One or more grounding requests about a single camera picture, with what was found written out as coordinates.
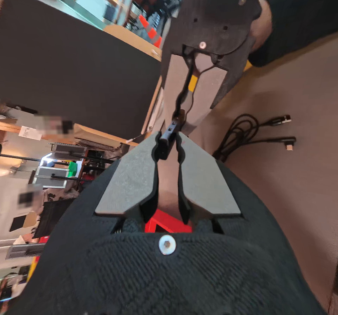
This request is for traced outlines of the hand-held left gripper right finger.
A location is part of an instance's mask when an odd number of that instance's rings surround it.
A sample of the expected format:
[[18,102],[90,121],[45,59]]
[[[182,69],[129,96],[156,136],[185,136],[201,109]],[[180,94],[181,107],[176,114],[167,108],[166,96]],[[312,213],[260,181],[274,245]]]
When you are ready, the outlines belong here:
[[215,158],[179,132],[178,200],[184,224],[240,216],[241,211]]

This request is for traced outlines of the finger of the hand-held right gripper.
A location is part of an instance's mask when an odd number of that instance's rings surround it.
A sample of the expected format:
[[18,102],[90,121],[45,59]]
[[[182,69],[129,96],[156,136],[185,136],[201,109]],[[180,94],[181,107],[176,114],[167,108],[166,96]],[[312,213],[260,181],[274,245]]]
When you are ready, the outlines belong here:
[[195,53],[193,65],[192,75],[199,75],[199,78],[194,92],[188,89],[181,105],[185,111],[185,122],[181,129],[183,133],[192,133],[211,112],[211,105],[227,74],[226,70],[212,63],[209,55],[202,53]]
[[172,54],[164,84],[164,123],[166,126],[179,114],[188,72],[189,68],[184,58]]

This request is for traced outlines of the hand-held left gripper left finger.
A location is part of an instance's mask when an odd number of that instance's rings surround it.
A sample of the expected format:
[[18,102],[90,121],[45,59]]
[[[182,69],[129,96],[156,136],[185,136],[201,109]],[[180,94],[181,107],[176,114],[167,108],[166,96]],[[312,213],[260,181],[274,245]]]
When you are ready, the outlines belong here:
[[122,157],[96,209],[98,216],[147,223],[158,207],[158,140],[156,132]]

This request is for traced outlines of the red plastic bin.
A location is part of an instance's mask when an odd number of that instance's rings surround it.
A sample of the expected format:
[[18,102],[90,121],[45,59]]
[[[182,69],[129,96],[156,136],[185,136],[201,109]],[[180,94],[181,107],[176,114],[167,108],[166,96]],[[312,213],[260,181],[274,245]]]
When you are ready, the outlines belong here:
[[145,224],[145,233],[156,233],[161,228],[167,233],[192,233],[192,227],[184,224],[164,211],[157,209],[151,219]]

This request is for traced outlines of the person's right forearm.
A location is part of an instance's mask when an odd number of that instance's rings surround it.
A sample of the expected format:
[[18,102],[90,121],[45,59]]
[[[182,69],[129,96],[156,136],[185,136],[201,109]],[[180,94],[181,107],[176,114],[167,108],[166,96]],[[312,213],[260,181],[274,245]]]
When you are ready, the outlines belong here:
[[273,16],[273,30],[265,43],[248,57],[255,67],[263,67],[337,32],[337,0],[267,1]]

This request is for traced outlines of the person's right hand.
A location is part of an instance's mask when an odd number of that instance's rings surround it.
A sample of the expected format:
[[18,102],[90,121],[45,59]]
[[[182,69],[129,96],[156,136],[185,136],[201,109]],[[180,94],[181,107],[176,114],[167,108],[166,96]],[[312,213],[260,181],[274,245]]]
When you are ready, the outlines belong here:
[[261,6],[260,16],[254,20],[250,28],[250,36],[255,38],[251,52],[258,50],[269,38],[273,30],[272,12],[267,0],[259,0]]

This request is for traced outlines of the orange traffic cone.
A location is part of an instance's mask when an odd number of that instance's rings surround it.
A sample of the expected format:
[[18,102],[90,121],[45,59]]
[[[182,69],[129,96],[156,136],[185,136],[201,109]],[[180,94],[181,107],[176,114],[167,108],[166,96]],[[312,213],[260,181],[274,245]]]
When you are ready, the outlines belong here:
[[162,43],[162,37],[157,33],[157,31],[149,24],[149,22],[143,17],[143,15],[138,16],[142,26],[146,30],[147,35],[149,36],[151,43],[157,47],[160,48]]

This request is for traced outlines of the wooden backing board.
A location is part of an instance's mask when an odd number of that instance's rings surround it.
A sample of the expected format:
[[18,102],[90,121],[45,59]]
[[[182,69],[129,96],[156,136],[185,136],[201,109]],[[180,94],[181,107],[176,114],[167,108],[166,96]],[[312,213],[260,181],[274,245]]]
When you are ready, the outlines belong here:
[[[149,55],[152,58],[156,59],[157,61],[161,62],[162,57],[161,49],[155,47],[146,40],[130,32],[126,28],[119,25],[108,25],[104,28],[104,32],[114,36],[115,38],[120,39],[121,41],[131,45],[132,47],[142,51],[146,55]],[[147,138],[152,133],[163,129],[163,127],[164,127],[164,101],[162,109],[157,117],[152,132],[148,132],[144,135],[141,134],[140,136],[137,136],[133,139],[126,140],[118,136],[110,135],[101,131],[91,129],[89,127],[74,124],[74,132],[75,132],[74,137],[75,141],[83,139],[112,147],[116,147],[118,143],[126,144],[129,146],[137,146],[138,142],[135,142],[137,138],[139,137]]]

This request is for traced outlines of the glass panel on stand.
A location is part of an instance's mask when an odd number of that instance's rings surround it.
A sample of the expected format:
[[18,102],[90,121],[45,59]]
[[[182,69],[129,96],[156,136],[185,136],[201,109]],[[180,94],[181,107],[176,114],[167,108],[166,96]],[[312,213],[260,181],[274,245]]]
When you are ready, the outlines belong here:
[[54,160],[79,161],[85,157],[87,147],[57,143],[53,144],[50,158]]
[[64,189],[67,184],[69,169],[38,166],[32,184],[43,188]]

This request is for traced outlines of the white paper notice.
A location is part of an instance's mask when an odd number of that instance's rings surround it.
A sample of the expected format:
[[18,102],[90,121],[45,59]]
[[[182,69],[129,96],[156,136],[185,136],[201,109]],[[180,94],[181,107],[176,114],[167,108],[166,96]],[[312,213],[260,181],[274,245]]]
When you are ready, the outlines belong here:
[[19,137],[28,138],[32,140],[40,141],[42,138],[42,134],[39,130],[32,128],[32,127],[26,127],[21,126],[20,131],[18,133]]

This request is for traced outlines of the black display panel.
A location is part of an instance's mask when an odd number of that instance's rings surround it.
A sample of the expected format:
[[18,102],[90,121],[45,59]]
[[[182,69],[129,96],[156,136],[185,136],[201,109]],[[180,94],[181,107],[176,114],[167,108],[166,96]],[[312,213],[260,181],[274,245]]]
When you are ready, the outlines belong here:
[[38,0],[3,0],[1,101],[122,139],[141,134],[160,61]]

